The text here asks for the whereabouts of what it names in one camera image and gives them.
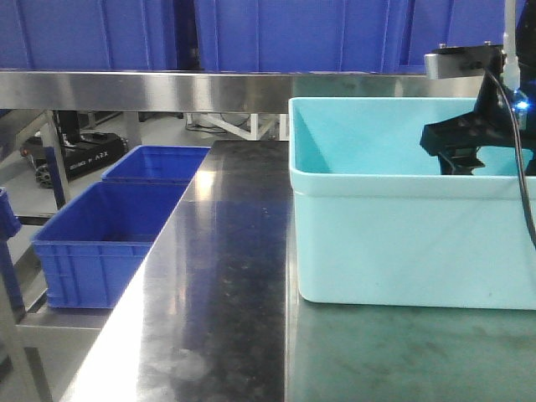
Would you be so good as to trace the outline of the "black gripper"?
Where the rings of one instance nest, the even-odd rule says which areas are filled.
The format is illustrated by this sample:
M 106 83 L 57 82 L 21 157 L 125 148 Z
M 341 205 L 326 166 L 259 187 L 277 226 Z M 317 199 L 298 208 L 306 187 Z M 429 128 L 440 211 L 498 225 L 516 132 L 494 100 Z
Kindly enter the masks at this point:
M 521 93 L 515 94 L 486 72 L 472 111 L 424 126 L 420 145 L 437 157 L 443 175 L 471 175 L 485 166 L 477 158 L 480 147 L 513 147 L 513 123 L 509 108 L 522 118 L 519 123 L 523 150 L 535 151 L 535 72 L 521 75 Z

